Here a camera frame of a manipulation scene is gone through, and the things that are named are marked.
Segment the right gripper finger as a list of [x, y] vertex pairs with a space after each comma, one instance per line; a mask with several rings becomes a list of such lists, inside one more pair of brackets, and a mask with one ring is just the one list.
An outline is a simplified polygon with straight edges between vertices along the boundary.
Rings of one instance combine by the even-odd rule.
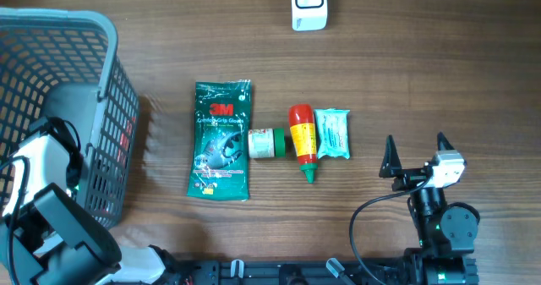
[[381, 163], [379, 177], [396, 178], [399, 176], [402, 176], [402, 164], [393, 136], [388, 135], [385, 141], [385, 153]]
[[437, 148], [438, 151], [453, 151], [455, 148], [451, 145], [449, 140], [442, 132], [437, 134]]

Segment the green 3M gloves package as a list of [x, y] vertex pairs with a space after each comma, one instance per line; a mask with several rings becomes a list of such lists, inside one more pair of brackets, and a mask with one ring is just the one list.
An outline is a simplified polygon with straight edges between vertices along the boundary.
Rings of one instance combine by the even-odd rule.
[[195, 85], [194, 154], [188, 197], [249, 198], [251, 107], [252, 84], [247, 79]]

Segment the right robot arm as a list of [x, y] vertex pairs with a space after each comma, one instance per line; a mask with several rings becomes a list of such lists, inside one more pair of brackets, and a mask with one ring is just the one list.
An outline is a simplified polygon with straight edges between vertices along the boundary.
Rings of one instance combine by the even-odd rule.
[[395, 192], [409, 195], [408, 210], [419, 247], [404, 251], [400, 271], [406, 284], [471, 285], [479, 283], [474, 252], [480, 215], [463, 202], [448, 203], [445, 189], [458, 184], [467, 162], [447, 140], [437, 135], [437, 151], [422, 167], [402, 167], [392, 136], [385, 142], [379, 176], [393, 178]]

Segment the red chili sauce bottle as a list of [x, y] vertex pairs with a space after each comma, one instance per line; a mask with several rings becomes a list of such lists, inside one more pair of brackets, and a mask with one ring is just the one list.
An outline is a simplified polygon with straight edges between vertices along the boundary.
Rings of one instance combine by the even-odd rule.
[[304, 173], [308, 183], [313, 184], [318, 169], [313, 108], [309, 104], [297, 104], [290, 107], [288, 122], [299, 169]]

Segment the white barcode scanner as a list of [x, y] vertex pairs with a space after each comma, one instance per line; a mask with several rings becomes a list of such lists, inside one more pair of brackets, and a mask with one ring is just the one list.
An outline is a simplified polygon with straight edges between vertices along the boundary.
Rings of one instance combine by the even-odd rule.
[[323, 30], [328, 19], [328, 0], [291, 0], [292, 29]]

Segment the white jar green lid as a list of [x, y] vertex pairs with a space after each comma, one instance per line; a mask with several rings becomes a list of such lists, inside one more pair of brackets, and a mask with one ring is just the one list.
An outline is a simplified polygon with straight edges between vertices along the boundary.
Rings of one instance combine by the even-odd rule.
[[286, 142], [284, 129], [251, 129], [248, 132], [249, 157], [265, 159], [284, 157]]

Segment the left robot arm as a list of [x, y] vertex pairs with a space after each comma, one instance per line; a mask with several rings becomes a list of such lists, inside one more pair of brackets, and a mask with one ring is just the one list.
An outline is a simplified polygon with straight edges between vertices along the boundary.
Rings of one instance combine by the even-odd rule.
[[120, 247], [71, 197], [83, 158], [76, 128], [39, 118], [1, 166], [1, 262], [14, 284], [181, 284], [175, 260], [156, 246]]

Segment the teal wet wipes pack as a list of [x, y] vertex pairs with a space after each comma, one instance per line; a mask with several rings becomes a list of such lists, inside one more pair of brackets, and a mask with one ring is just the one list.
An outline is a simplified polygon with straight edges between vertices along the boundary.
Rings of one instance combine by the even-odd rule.
[[317, 157], [350, 158], [347, 134], [347, 115], [349, 110], [335, 108], [316, 109], [314, 111], [320, 146]]

